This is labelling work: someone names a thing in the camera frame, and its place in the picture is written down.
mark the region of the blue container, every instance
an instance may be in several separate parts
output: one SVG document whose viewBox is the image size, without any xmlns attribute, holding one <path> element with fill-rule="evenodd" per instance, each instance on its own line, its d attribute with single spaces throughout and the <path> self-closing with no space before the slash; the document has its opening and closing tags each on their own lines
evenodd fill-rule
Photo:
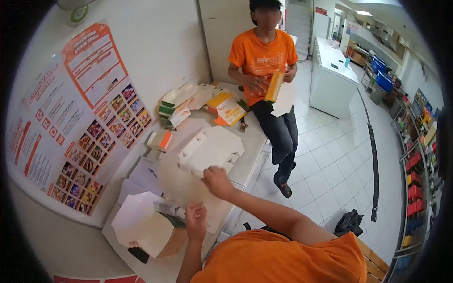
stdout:
<svg viewBox="0 0 453 283">
<path fill-rule="evenodd" d="M 371 61 L 371 68 L 375 74 L 377 74 L 378 71 L 387 73 L 390 70 L 390 67 L 376 55 L 373 56 L 373 60 Z"/>
<path fill-rule="evenodd" d="M 376 83 L 386 92 L 390 92 L 393 85 L 392 79 L 381 71 L 377 72 Z"/>
</svg>

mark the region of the person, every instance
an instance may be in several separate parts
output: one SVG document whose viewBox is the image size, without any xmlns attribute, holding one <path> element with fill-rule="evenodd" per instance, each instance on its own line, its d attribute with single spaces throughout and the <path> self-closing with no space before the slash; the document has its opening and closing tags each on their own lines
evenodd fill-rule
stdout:
<svg viewBox="0 0 453 283">
<path fill-rule="evenodd" d="M 202 181 L 216 197 L 236 205 L 283 235 L 249 230 L 221 242 L 202 270 L 201 250 L 207 211 L 186 207 L 188 245 L 177 283 L 366 282 L 367 271 L 356 236 L 340 238 L 298 211 L 233 187 L 225 169 L 210 167 Z"/>
<path fill-rule="evenodd" d="M 294 107 L 280 117 L 273 116 L 266 89 L 275 71 L 285 73 L 284 81 L 292 82 L 297 72 L 298 56 L 292 38 L 275 29 L 281 20 L 278 0 L 250 0 L 250 11 L 256 28 L 239 34 L 231 46 L 228 75 L 244 87 L 244 95 L 264 134 L 272 144 L 272 163 L 278 164 L 274 183 L 285 197 L 292 192 L 287 181 L 298 144 Z"/>
</svg>

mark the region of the black plastic bag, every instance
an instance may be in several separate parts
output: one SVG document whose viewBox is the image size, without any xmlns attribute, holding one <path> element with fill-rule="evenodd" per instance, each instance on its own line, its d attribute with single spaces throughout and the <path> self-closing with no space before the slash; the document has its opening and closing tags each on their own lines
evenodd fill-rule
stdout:
<svg viewBox="0 0 453 283">
<path fill-rule="evenodd" d="M 333 234 L 337 237 L 341 237 L 348 232 L 353 232 L 356 236 L 359 236 L 363 233 L 363 230 L 359 227 L 362 218 L 363 215 L 359 215 L 355 209 L 343 214 L 343 217 L 337 223 L 335 233 Z"/>
</svg>

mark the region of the black floor strip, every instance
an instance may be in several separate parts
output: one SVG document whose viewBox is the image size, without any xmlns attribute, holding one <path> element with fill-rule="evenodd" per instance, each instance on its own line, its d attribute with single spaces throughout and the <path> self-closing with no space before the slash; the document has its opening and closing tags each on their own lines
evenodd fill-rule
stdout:
<svg viewBox="0 0 453 283">
<path fill-rule="evenodd" d="M 370 117 L 368 116 L 368 110 L 366 109 L 365 102 L 363 101 L 362 94 L 357 88 L 360 99 L 362 99 L 363 108 L 365 108 L 366 119 L 368 120 L 368 131 L 370 132 L 371 152 L 373 156 L 373 180 L 374 180 L 374 192 L 373 192 L 373 209 L 371 211 L 371 221 L 376 222 L 377 216 L 377 204 L 379 202 L 379 166 L 377 164 L 377 151 L 376 142 L 374 140 L 373 127 L 370 123 Z"/>
</svg>

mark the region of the wooden bench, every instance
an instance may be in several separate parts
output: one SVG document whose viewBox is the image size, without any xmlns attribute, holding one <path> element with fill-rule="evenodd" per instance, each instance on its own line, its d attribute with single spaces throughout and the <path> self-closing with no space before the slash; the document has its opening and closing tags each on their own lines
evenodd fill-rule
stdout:
<svg viewBox="0 0 453 283">
<path fill-rule="evenodd" d="M 384 280 L 389 271 L 389 266 L 359 238 L 357 238 L 357 243 L 365 257 L 366 270 L 368 271 L 366 283 L 379 283 Z"/>
</svg>

